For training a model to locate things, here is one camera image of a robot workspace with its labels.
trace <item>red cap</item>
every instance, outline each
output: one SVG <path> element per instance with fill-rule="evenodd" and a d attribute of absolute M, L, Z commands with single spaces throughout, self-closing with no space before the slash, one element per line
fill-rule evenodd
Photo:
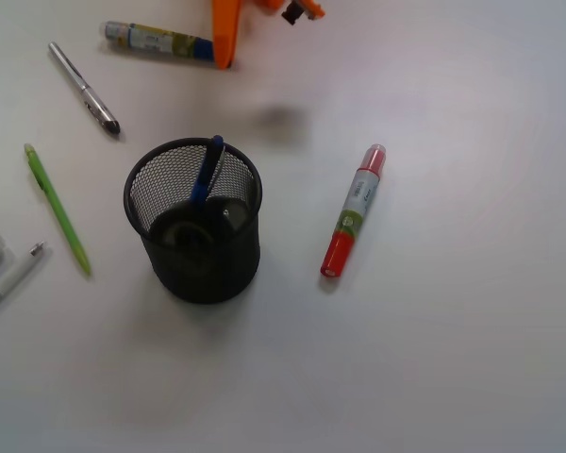
<path fill-rule="evenodd" d="M 360 164 L 359 170 L 367 170 L 371 173 L 375 173 L 378 177 L 381 177 L 381 171 L 384 168 L 384 162 L 386 161 L 386 148 L 381 144 L 374 144 L 365 153 L 365 157 Z"/>
<path fill-rule="evenodd" d="M 348 233 L 333 233 L 331 244 L 321 266 L 321 274 L 325 277 L 339 277 L 354 244 L 355 240 Z"/>

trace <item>white marker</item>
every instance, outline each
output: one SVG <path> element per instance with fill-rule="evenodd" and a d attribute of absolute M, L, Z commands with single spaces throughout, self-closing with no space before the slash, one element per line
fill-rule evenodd
<path fill-rule="evenodd" d="M 25 274 L 34 267 L 44 252 L 44 243 L 37 243 L 29 253 L 15 262 L 7 272 L 0 277 L 0 302 L 25 277 Z"/>

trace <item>green label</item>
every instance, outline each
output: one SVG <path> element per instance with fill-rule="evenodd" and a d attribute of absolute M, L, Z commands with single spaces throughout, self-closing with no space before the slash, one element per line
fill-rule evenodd
<path fill-rule="evenodd" d="M 336 233 L 348 233 L 352 239 L 356 239 L 360 227 L 362 227 L 362 216 L 353 210 L 343 210 L 336 225 Z"/>

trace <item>pen holder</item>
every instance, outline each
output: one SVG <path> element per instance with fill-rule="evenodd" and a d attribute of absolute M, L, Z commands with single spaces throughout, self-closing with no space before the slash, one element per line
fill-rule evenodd
<path fill-rule="evenodd" d="M 196 304 L 242 292 L 260 259 L 262 183 L 242 152 L 227 144 L 206 205 L 199 209 L 189 201 L 208 143 L 182 139 L 159 146 L 136 164 L 124 192 L 125 214 L 159 280 Z"/>

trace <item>blue marker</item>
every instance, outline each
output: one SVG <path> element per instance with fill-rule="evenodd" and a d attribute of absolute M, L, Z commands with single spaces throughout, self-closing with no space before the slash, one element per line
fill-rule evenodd
<path fill-rule="evenodd" d="M 210 191 L 210 181 L 214 176 L 218 162 L 225 155 L 225 141 L 220 135 L 215 135 L 208 143 L 206 157 L 201 164 L 199 175 L 191 191 L 191 202 L 200 208 L 206 204 Z"/>

